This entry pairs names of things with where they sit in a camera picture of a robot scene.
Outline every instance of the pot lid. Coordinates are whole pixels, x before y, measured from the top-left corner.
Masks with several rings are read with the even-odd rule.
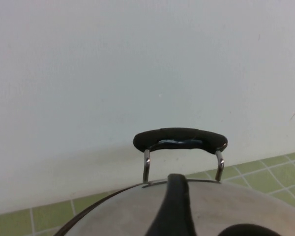
[[[252,189],[221,183],[224,136],[169,128],[138,134],[133,144],[144,152],[143,183],[90,206],[55,236],[295,236],[295,208]],[[181,148],[215,153],[216,180],[171,174],[167,181],[149,182],[150,152]]]

